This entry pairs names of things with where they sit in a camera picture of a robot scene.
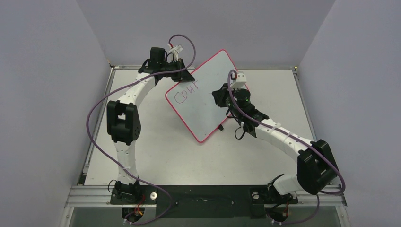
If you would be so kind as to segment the pink framed whiteboard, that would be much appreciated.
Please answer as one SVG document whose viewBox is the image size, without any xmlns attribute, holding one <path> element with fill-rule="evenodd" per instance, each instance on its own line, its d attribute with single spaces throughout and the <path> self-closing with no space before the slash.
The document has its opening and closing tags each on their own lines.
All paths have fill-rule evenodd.
<svg viewBox="0 0 401 227">
<path fill-rule="evenodd" d="M 165 98 L 197 142 L 203 143 L 226 119 L 226 108 L 215 104 L 212 92 L 227 83 L 236 66 L 224 49 L 191 71 L 192 82 L 179 82 Z"/>
</svg>

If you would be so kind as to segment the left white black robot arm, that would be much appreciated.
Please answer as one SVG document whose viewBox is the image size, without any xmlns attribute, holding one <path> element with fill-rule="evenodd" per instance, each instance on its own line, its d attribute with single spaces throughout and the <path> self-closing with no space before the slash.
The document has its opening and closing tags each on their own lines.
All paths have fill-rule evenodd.
<svg viewBox="0 0 401 227">
<path fill-rule="evenodd" d="M 107 133 L 114 142 L 117 160 L 122 165 L 118 168 L 118 178 L 112 190 L 112 204 L 136 204 L 143 198 L 135 158 L 135 142 L 141 132 L 138 108 L 162 78 L 170 77 L 174 82 L 195 81 L 178 57 L 182 49 L 181 45 L 171 47 L 168 52 L 164 48 L 151 48 L 150 57 L 138 70 L 136 85 L 116 101 L 107 103 Z"/>
</svg>

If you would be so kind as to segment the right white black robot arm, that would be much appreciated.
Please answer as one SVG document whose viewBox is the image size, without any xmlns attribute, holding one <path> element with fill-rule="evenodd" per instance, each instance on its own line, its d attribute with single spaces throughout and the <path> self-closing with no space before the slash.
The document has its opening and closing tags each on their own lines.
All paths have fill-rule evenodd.
<svg viewBox="0 0 401 227">
<path fill-rule="evenodd" d="M 316 195 L 338 176 L 337 164 L 326 141 L 305 139 L 281 127 L 251 104 L 249 90 L 229 90 L 225 83 L 211 94 L 218 107 L 227 108 L 227 117 L 234 119 L 244 134 L 270 143 L 295 161 L 296 174 L 280 174 L 267 183 L 268 201 L 283 203 L 295 199 L 297 191 Z"/>
</svg>

